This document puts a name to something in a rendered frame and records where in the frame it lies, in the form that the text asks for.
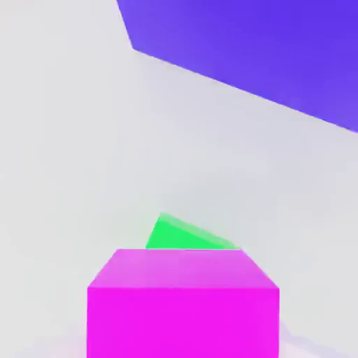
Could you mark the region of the small magenta cube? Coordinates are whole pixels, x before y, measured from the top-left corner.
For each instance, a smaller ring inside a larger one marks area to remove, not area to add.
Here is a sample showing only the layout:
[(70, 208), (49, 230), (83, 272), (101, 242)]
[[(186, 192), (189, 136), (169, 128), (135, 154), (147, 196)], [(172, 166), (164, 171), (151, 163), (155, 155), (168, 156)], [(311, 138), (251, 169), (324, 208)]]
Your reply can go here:
[(119, 249), (87, 289), (86, 358), (279, 358), (279, 312), (242, 250)]

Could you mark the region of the large purple box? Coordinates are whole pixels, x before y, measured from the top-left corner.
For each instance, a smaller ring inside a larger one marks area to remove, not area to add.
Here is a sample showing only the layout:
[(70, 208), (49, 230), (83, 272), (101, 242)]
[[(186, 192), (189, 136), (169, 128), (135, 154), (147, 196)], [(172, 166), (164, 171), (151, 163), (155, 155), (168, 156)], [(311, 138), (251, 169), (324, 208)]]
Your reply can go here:
[(132, 47), (358, 133), (358, 0), (117, 0)]

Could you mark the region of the small green cube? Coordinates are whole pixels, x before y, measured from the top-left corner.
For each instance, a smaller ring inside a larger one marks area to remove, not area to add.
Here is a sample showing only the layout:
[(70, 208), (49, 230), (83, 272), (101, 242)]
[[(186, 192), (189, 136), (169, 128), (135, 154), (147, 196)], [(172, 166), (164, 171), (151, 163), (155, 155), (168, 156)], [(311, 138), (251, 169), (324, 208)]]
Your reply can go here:
[(238, 249), (232, 242), (162, 213), (145, 245), (146, 249), (220, 250)]

